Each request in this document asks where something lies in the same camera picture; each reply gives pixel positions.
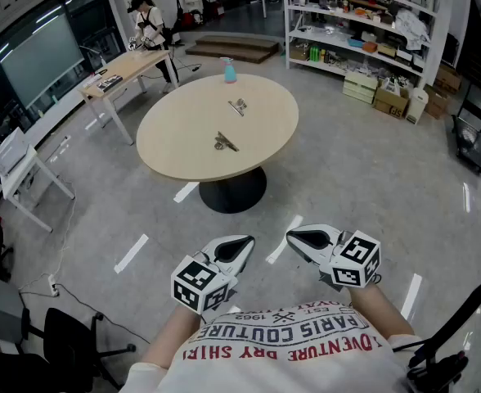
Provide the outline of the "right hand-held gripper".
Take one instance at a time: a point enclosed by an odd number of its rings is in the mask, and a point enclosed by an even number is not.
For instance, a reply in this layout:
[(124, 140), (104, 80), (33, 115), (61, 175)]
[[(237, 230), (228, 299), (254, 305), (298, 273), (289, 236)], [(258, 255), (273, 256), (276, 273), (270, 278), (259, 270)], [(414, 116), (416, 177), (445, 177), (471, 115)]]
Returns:
[(381, 265), (381, 244), (357, 230), (333, 251), (341, 231), (328, 224), (306, 224), (286, 234), (288, 245), (309, 263), (319, 266), (335, 285), (364, 288)]

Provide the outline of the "person's right forearm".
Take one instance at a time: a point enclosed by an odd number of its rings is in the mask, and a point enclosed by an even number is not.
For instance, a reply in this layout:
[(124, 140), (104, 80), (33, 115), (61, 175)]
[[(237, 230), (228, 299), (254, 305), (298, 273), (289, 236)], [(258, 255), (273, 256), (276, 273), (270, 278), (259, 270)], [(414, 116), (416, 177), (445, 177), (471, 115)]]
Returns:
[(348, 292), (353, 308), (385, 339), (415, 334), (409, 322), (374, 283), (362, 288), (349, 287)]

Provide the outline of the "round wooden table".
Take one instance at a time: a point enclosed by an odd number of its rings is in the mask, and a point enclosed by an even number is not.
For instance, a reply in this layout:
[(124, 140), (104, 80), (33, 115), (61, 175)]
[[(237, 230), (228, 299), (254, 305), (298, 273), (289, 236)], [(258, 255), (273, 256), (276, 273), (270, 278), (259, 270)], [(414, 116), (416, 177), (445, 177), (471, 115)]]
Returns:
[[(239, 98), (247, 104), (244, 116), (228, 104)], [(236, 214), (262, 199), (267, 188), (262, 165), (291, 140), (298, 122), (298, 104), (282, 85), (248, 74), (226, 84), (222, 75), (212, 75), (159, 99), (140, 123), (136, 147), (151, 170), (196, 182), (211, 210)], [(216, 150), (217, 132), (239, 151)]]

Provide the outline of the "printed cardboard box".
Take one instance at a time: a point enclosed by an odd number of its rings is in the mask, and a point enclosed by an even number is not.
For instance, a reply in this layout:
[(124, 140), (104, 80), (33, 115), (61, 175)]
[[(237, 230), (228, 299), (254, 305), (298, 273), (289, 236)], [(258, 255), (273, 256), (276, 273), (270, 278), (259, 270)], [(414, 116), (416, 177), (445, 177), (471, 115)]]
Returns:
[(405, 88), (400, 88), (400, 94), (394, 94), (382, 88), (375, 92), (373, 107), (385, 114), (400, 119), (404, 116), (409, 102), (409, 92)]

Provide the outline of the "pale green crate stack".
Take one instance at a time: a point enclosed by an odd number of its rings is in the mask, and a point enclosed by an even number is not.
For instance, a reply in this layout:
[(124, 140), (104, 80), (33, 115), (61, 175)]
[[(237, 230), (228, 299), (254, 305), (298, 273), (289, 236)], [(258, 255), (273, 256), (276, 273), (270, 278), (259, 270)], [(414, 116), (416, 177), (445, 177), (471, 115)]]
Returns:
[(378, 79), (358, 72), (348, 72), (344, 78), (342, 93), (362, 102), (372, 104), (378, 87)]

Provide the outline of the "teal and pink spray bottle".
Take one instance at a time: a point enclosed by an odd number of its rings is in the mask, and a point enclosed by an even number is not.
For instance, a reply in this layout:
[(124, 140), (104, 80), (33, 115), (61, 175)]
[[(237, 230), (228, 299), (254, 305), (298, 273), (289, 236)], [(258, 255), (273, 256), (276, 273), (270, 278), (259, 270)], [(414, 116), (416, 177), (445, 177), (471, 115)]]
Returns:
[(233, 59), (230, 57), (221, 57), (220, 61), (224, 69), (224, 81), (226, 84), (233, 84), (237, 81), (236, 71), (233, 66)]

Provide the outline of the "dark wooden step platform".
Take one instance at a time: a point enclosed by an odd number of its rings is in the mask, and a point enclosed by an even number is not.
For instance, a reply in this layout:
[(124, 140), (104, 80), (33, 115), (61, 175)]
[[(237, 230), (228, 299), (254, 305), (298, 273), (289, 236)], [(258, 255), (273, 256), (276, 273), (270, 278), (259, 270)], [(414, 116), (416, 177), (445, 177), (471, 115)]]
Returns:
[(192, 56), (213, 58), (228, 57), (234, 61), (261, 64), (280, 51), (277, 42), (258, 38), (205, 35), (187, 48), (185, 53)]

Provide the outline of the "white shelving unit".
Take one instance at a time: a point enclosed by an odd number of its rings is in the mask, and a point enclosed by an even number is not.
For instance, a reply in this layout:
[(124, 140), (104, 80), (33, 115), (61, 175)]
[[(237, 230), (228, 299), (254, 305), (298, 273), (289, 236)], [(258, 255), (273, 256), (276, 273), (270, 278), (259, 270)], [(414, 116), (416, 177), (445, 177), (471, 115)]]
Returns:
[[(395, 29), (399, 9), (425, 23), (429, 46), (407, 50), (406, 39)], [(286, 62), (337, 75), (394, 75), (409, 87), (423, 87), (434, 82), (443, 59), (450, 9), (447, 0), (284, 0)], [(351, 47), (349, 38), (375, 42), (377, 51)], [(319, 47), (319, 62), (309, 60), (312, 45)]]

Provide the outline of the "rectangular wooden desk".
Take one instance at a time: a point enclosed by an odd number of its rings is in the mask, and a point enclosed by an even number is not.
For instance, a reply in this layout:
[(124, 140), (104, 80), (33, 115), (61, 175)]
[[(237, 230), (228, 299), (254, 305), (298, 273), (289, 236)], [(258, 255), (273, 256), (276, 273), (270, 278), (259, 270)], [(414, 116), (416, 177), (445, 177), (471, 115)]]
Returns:
[[(105, 105), (104, 112), (108, 114), (115, 122), (117, 128), (123, 135), (124, 141), (128, 145), (133, 145), (134, 141), (120, 120), (117, 110), (115, 109), (110, 98), (113, 97), (119, 90), (126, 89), (126, 87), (129, 86), (135, 79), (139, 83), (139, 86), (144, 93), (146, 91), (146, 87), (142, 81), (142, 77), (148, 70), (161, 62), (165, 64), (168, 70), (173, 88), (177, 89), (179, 87), (179, 81), (175, 75), (175, 69), (172, 66), (169, 50), (142, 52), (131, 51), (123, 53), (109, 64), (103, 66), (103, 68), (106, 69), (106, 72), (101, 75), (101, 78), (98, 81), (90, 84), (86, 88), (80, 89), (80, 93), (84, 99), (84, 102), (94, 114), (96, 122), (102, 128), (106, 126), (106, 124), (101, 121), (100, 114), (93, 105), (96, 100), (100, 100)], [(113, 75), (119, 76), (121, 80), (117, 81), (113, 86), (110, 86), (106, 91), (100, 90), (97, 87), (98, 84), (102, 83), (104, 80), (108, 80)]]

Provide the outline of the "small white table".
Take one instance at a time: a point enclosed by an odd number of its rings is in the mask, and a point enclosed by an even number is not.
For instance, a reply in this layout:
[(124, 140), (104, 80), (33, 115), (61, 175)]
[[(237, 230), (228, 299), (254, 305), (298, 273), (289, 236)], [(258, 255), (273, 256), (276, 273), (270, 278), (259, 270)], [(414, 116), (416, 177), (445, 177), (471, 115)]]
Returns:
[(35, 148), (29, 144), (25, 156), (19, 161), (17, 165), (7, 175), (1, 176), (2, 181), (2, 195), (3, 199), (12, 203), (12, 205), (21, 211), (26, 217), (30, 218), (38, 226), (51, 233), (52, 227), (45, 224), (41, 219), (34, 215), (30, 210), (24, 207), (17, 199), (15, 193), (19, 189), (26, 175), (34, 166), (39, 167), (46, 176), (58, 186), (63, 193), (70, 199), (74, 200), (74, 193), (67, 188), (67, 186), (58, 178), (58, 176), (40, 159)]

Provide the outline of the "white crumpled cloth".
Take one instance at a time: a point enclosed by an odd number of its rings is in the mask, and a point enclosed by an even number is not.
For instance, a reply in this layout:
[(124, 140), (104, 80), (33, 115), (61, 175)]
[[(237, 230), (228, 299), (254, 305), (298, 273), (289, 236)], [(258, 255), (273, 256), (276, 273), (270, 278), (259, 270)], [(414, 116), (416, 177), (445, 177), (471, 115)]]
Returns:
[(407, 9), (399, 9), (395, 16), (395, 29), (406, 39), (409, 51), (419, 51), (430, 45), (428, 28), (416, 14)]

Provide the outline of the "black desk lamp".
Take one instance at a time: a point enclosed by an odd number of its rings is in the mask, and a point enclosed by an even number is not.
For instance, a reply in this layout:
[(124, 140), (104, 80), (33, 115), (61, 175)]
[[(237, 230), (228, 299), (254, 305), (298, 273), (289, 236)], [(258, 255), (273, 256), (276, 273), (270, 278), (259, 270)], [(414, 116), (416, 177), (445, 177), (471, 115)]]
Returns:
[(80, 45), (79, 49), (87, 61), (92, 73), (96, 73), (106, 65), (106, 60), (100, 50)]

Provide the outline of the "white box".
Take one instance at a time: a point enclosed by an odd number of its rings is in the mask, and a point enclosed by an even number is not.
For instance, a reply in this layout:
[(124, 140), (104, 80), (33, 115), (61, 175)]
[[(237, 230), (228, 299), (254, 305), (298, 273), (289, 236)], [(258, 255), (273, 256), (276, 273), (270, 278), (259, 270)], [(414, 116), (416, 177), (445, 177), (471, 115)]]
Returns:
[(0, 174), (7, 175), (25, 157), (29, 142), (20, 128), (16, 128), (0, 145)]

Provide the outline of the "grey roller screen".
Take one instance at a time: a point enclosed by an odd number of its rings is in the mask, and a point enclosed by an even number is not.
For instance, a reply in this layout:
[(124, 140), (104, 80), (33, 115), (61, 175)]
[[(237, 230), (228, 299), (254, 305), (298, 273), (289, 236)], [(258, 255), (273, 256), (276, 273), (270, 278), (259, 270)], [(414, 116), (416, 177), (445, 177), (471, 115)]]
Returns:
[(31, 106), (65, 73), (83, 61), (65, 15), (37, 27), (0, 61), (22, 105)]

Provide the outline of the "black stand frame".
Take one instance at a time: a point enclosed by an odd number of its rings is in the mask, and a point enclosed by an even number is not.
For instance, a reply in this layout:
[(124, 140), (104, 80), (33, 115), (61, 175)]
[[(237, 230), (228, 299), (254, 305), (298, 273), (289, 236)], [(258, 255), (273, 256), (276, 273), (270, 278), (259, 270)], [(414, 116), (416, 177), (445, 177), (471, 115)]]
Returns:
[(460, 379), (469, 363), (460, 350), (436, 360), (438, 350), (469, 320), (481, 306), (481, 284), (467, 297), (453, 316), (430, 338), (393, 348), (394, 353), (418, 346), (407, 365), (407, 385), (411, 393), (450, 393), (452, 385)]

